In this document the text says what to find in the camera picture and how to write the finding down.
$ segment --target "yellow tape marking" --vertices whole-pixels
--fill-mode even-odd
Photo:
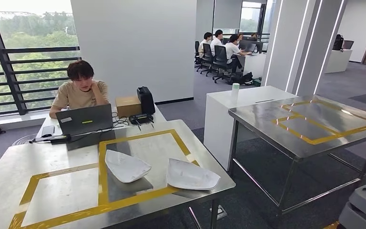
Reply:
[[[127,206],[131,206],[134,204],[138,204],[138,203],[147,201],[152,198],[161,197],[161,196],[172,194],[172,193],[179,191],[178,188],[168,185],[165,188],[161,188],[161,189],[149,191],[149,192],[143,192],[143,193],[138,194],[133,197],[129,197],[129,198],[125,198],[125,199],[121,199],[121,200],[117,200],[117,201],[109,203],[107,170],[106,170],[106,166],[105,166],[105,162],[104,162],[104,158],[106,156],[106,145],[145,138],[145,137],[163,135],[163,134],[171,134],[173,136],[173,138],[175,139],[176,143],[178,144],[178,146],[180,147],[180,149],[182,150],[182,152],[184,153],[184,155],[186,157],[193,158],[193,155],[191,155],[189,149],[186,147],[183,140],[180,138],[180,136],[177,134],[177,132],[173,129],[100,142],[99,143],[99,162],[98,163],[93,163],[93,164],[89,164],[89,165],[83,165],[83,166],[78,166],[78,167],[73,167],[73,168],[66,168],[66,169],[62,169],[62,170],[58,170],[58,171],[33,175],[30,178],[30,182],[20,201],[19,210],[13,216],[9,229],[51,228],[51,227],[55,227],[58,225],[62,225],[64,223],[80,220],[80,219],[83,219],[83,218],[86,218],[89,216],[99,215],[99,214],[106,213],[109,211],[114,211],[114,210],[117,210],[120,208],[124,208]],[[196,160],[192,161],[192,163],[199,166],[199,164]],[[73,213],[70,213],[67,215],[55,217],[55,218],[48,219],[48,220],[45,220],[42,222],[33,223],[33,224],[30,224],[30,225],[27,225],[24,227],[21,226],[21,224],[23,223],[24,217],[26,216],[28,206],[31,202],[34,192],[36,191],[36,188],[37,188],[37,185],[38,185],[38,182],[40,179],[58,176],[58,175],[62,175],[62,174],[67,174],[67,173],[72,173],[72,172],[76,172],[76,171],[82,171],[82,170],[96,168],[96,167],[99,168],[99,196],[98,196],[99,204],[97,207],[73,212]]]
[[[325,102],[325,101],[321,101],[321,100],[303,101],[303,102],[294,103],[294,104],[282,105],[281,108],[283,108],[284,110],[287,110],[287,111],[291,112],[293,115],[292,116],[287,116],[287,117],[273,119],[273,120],[271,120],[271,122],[273,124],[276,124],[279,127],[283,128],[284,130],[286,130],[286,131],[294,134],[295,136],[301,138],[302,140],[306,141],[307,143],[312,144],[312,145],[317,145],[317,144],[320,144],[320,143],[323,143],[323,142],[327,142],[327,141],[334,140],[336,138],[345,137],[345,136],[352,135],[352,134],[356,134],[356,133],[359,133],[359,132],[362,132],[362,131],[365,131],[366,130],[366,126],[363,126],[363,127],[359,127],[359,128],[352,129],[352,130],[348,130],[348,131],[344,131],[344,132],[338,132],[338,131],[335,131],[335,130],[330,129],[329,127],[327,127],[325,125],[322,125],[322,124],[316,122],[315,120],[309,119],[309,118],[307,118],[307,117],[305,117],[305,116],[303,116],[303,115],[301,115],[301,114],[299,114],[299,113],[297,113],[295,111],[292,111],[292,109],[291,109],[291,107],[293,107],[293,106],[302,105],[302,104],[310,104],[310,103],[319,103],[319,104],[323,104],[323,105],[325,105],[327,107],[330,107],[332,109],[339,110],[339,111],[343,111],[343,109],[341,107],[336,106],[336,105],[331,104],[331,103],[328,103],[328,102]],[[350,113],[350,115],[366,120],[365,117],[362,117],[362,116],[359,116],[359,115],[356,115],[356,114],[353,114],[353,113]],[[294,129],[291,129],[291,128],[285,126],[284,124],[280,123],[280,122],[287,121],[287,120],[290,120],[290,119],[295,119],[295,118],[303,118],[307,122],[309,122],[311,124],[314,124],[314,125],[318,126],[319,128],[322,128],[322,129],[324,129],[324,130],[326,130],[328,132],[331,132],[333,135],[327,136],[327,137],[321,137],[321,138],[312,140],[312,139],[309,139],[308,137],[305,137],[302,134],[296,132]]]

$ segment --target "backpack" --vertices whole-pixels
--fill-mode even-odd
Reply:
[[[252,77],[253,74],[252,72],[249,72],[246,75],[237,75],[237,74],[233,74],[231,76],[230,80],[227,80],[227,84],[233,84],[233,83],[238,83],[240,85],[252,85]]]
[[[343,36],[338,34],[336,35],[335,43],[333,44],[332,50],[338,50],[343,52]]]

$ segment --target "person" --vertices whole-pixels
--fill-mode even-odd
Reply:
[[[204,47],[203,47],[203,44],[204,43],[208,43],[211,38],[212,38],[213,34],[210,33],[210,32],[206,32],[204,34],[204,40],[200,43],[200,46],[198,46],[198,53],[200,55],[200,58],[202,58],[204,56]]]
[[[215,34],[214,34],[214,39],[213,41],[211,42],[211,53],[213,54],[213,56],[215,56],[215,46],[216,45],[220,45],[222,46],[222,43],[221,43],[221,39],[223,38],[223,33],[222,33],[222,30],[217,30],[215,31]]]
[[[246,56],[246,55],[252,54],[252,52],[241,51],[237,46],[238,42],[239,42],[239,36],[234,34],[229,38],[229,43],[227,43],[225,45],[226,58],[228,59],[228,61],[226,63],[228,64],[228,66],[231,67],[232,73],[236,72],[237,67],[239,69],[242,69],[242,65],[239,62],[238,57],[234,54],[238,54],[241,56]]]
[[[255,37],[257,40],[257,34],[256,33],[252,33],[251,37]]]
[[[241,40],[242,40],[242,38],[244,37],[244,35],[243,34],[238,34],[238,37],[239,37],[239,39],[238,39],[238,44],[236,45],[236,46],[238,46],[239,47],[239,42],[241,42]]]
[[[63,83],[52,102],[50,117],[69,106],[70,109],[108,104],[107,85],[103,81],[92,80],[92,66],[83,60],[70,63],[67,69],[70,82]]]

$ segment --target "metal tabletop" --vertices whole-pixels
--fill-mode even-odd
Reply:
[[[8,148],[0,160],[0,229],[126,225],[218,198],[235,187],[182,120],[117,129],[114,134],[115,140],[71,151],[45,143]],[[107,149],[136,156],[152,169],[136,182],[121,183],[107,171]],[[169,158],[198,164],[221,179],[210,191],[170,187]]]
[[[366,141],[366,112],[302,96],[228,111],[236,121],[296,161]]]

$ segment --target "dark hair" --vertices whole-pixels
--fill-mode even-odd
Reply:
[[[215,31],[215,37],[218,37],[220,34],[222,34],[222,30],[217,30]]]
[[[212,33],[210,33],[210,32],[206,32],[206,33],[204,34],[204,39],[207,39],[207,38],[212,37],[212,36],[213,36],[213,34],[212,34]]]
[[[89,79],[93,77],[94,72],[92,66],[83,60],[78,60],[70,65],[67,68],[67,74],[70,80],[78,80],[80,78]]]
[[[235,41],[237,41],[239,39],[239,36],[234,34],[229,38],[229,42],[230,43],[234,43]]]

